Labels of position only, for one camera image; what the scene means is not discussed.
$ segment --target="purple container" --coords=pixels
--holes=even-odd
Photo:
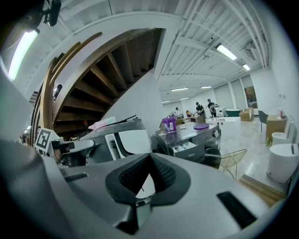
[[[162,122],[165,127],[165,132],[170,133],[177,131],[176,117],[164,118],[162,119]]]

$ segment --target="pink object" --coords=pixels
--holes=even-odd
[[[201,129],[209,128],[209,125],[208,124],[197,124],[193,128],[197,129],[197,130],[201,130]]]
[[[170,118],[164,118],[162,119],[162,122],[164,124],[165,132],[176,132],[177,126],[176,126],[176,118],[170,117]]]

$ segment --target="stair step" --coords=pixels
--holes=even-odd
[[[84,81],[80,81],[77,85],[76,85],[76,89],[83,91],[93,97],[95,97],[96,99],[98,99],[99,101],[109,104],[112,104],[112,100],[110,98],[108,98],[107,96],[103,95],[101,92],[99,92],[98,90],[96,90],[95,88],[91,87],[90,85],[88,85],[87,83],[85,83]]]
[[[125,82],[132,83],[134,80],[126,44],[123,44],[112,51],[112,55],[114,56],[117,65],[119,66]]]
[[[97,112],[105,112],[105,108],[100,105],[96,105],[89,101],[80,100],[72,96],[65,101],[64,105],[73,108],[80,108],[80,109],[86,109],[86,110],[97,111]]]
[[[123,80],[123,78],[120,78],[108,56],[105,56],[96,65],[105,74],[105,76],[117,90],[121,91],[126,89],[125,81]]]
[[[109,94],[118,97],[119,93],[116,88],[111,84],[111,82],[107,79],[104,73],[95,65],[91,68],[91,72],[98,78],[98,80],[107,88]]]
[[[84,121],[84,120],[94,120],[99,121],[100,117],[91,114],[77,114],[71,112],[61,112],[57,122],[60,121]]]
[[[159,46],[159,41],[160,41],[160,36],[161,36],[161,29],[155,29],[153,32],[152,36],[152,41],[151,41],[151,48],[150,48],[150,57],[149,57],[149,65],[151,67],[154,66],[155,59],[156,59],[156,54]]]
[[[139,55],[139,38],[136,37],[126,43],[128,56],[131,64],[133,77],[141,75],[140,55]]]
[[[150,64],[150,48],[153,32],[147,32],[139,36],[140,67],[141,71],[148,71]]]
[[[58,122],[55,127],[55,133],[61,134],[69,131],[77,131],[77,130],[84,130],[84,124],[83,122]]]

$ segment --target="table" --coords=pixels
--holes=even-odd
[[[203,124],[206,122],[206,118],[205,118],[205,115],[198,115],[198,116],[192,116],[189,118],[191,122],[195,122],[195,123],[198,123],[198,124]]]
[[[282,119],[278,115],[268,115],[266,125],[266,141],[268,138],[268,143],[271,143],[273,141],[272,134],[274,132],[283,133],[285,131],[286,118]]]

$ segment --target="chair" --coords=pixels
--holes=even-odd
[[[233,179],[236,180],[237,178],[237,170],[238,170],[238,163],[241,161],[241,159],[246,154],[247,149],[242,149],[233,153],[229,153],[227,155],[221,156],[221,162],[220,165],[223,167],[223,172],[226,169],[228,172],[230,172]],[[229,167],[232,167],[235,165],[235,177],[233,176],[232,172],[229,171]]]
[[[267,124],[268,115],[265,114],[263,111],[259,110],[258,117],[260,118],[261,121],[261,132],[262,132],[262,123]]]

